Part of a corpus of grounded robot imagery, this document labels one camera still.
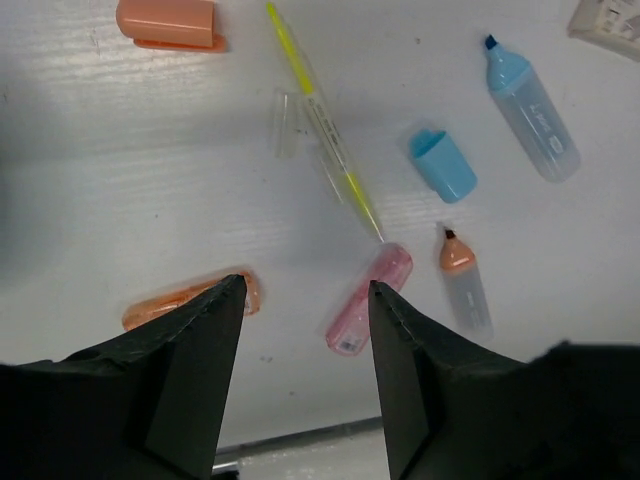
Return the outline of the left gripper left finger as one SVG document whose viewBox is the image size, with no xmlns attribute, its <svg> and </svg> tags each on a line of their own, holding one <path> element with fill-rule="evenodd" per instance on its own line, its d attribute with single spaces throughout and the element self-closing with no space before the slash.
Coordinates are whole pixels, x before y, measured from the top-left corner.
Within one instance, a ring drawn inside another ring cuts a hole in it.
<svg viewBox="0 0 640 480">
<path fill-rule="evenodd" d="M 5 479 L 208 479 L 243 323 L 230 275 L 66 359 L 1 368 Z"/>
</svg>

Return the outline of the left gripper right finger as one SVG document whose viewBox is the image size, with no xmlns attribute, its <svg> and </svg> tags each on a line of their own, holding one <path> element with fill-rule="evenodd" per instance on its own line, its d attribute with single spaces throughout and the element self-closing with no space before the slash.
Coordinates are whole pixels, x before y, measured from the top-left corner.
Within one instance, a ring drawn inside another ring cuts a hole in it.
<svg viewBox="0 0 640 480">
<path fill-rule="evenodd" d="M 563 342 L 519 362 L 369 287 L 394 479 L 635 479 L 639 349 Z"/>
</svg>

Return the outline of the yellow clear pen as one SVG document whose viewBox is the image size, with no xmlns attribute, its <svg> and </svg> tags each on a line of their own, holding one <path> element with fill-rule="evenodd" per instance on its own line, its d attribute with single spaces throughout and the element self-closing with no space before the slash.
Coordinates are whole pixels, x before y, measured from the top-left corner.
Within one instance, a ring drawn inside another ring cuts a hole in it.
<svg viewBox="0 0 640 480">
<path fill-rule="evenodd" d="M 367 232 L 384 242 L 382 224 L 364 188 L 356 164 L 342 139 L 315 75 L 293 32 L 272 1 L 266 11 L 301 90 L 303 108 L 324 148 L 323 170 L 341 202 L 346 202 Z"/>
</svg>

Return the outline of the orange tip highlighter body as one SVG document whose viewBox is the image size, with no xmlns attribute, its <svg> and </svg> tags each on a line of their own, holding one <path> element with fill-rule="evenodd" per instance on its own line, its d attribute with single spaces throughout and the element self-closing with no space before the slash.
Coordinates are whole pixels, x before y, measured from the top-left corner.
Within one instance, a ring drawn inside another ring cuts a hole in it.
<svg viewBox="0 0 640 480">
<path fill-rule="evenodd" d="M 458 329 L 477 342 L 493 337 L 492 320 L 473 250 L 444 227 L 439 267 Z"/>
</svg>

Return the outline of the pink correction tape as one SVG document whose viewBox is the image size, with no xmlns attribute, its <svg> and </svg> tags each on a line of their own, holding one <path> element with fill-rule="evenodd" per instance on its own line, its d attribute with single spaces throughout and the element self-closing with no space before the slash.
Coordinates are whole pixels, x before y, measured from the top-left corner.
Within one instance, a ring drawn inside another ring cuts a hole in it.
<svg viewBox="0 0 640 480">
<path fill-rule="evenodd" d="M 334 353 L 354 357 L 370 338 L 369 288 L 372 282 L 384 283 L 400 291 L 413 271 L 413 259 L 400 244 L 384 243 L 364 272 L 347 289 L 324 333 Z"/>
</svg>

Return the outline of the blue marker cap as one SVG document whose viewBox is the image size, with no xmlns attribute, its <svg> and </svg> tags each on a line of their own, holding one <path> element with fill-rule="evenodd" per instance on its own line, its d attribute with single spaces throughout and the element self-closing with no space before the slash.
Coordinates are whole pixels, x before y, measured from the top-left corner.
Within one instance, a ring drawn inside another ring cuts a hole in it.
<svg viewBox="0 0 640 480">
<path fill-rule="evenodd" d="M 476 174 L 447 132 L 421 129 L 408 149 L 414 168 L 445 203 L 457 203 L 476 188 Z"/>
</svg>

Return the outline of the clear pen cap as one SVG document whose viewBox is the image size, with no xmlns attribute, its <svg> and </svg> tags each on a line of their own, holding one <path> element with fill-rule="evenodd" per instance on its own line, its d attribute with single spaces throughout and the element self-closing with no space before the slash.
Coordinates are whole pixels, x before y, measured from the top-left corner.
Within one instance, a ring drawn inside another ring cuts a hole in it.
<svg viewBox="0 0 640 480">
<path fill-rule="evenodd" d="M 299 134 L 299 96 L 277 90 L 273 115 L 273 146 L 277 158 L 293 158 Z"/>
</svg>

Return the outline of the blue highlighter body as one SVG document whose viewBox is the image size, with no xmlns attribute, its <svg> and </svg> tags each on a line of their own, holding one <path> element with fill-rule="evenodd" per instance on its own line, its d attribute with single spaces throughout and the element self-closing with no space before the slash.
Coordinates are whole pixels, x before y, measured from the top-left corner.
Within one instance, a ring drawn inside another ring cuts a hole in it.
<svg viewBox="0 0 640 480">
<path fill-rule="evenodd" d="M 534 168 L 548 182 L 562 183 L 580 167 L 580 154 L 532 64 L 484 40 L 490 95 Z"/>
</svg>

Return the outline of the orange marker cap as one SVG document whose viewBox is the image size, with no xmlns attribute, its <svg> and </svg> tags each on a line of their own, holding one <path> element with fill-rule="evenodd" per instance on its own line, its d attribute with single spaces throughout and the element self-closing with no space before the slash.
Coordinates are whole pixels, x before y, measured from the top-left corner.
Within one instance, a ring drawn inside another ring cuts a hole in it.
<svg viewBox="0 0 640 480">
<path fill-rule="evenodd" d="M 140 48 L 223 53 L 227 40 L 216 30 L 213 1 L 122 0 L 116 7 L 121 33 Z"/>
</svg>

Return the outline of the small white eraser box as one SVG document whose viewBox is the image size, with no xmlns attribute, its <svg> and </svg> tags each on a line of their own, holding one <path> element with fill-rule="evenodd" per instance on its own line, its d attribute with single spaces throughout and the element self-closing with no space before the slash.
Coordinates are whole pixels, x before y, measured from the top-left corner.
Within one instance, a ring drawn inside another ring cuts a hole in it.
<svg viewBox="0 0 640 480">
<path fill-rule="evenodd" d="M 582 0 L 567 33 L 638 62 L 639 0 Z"/>
</svg>

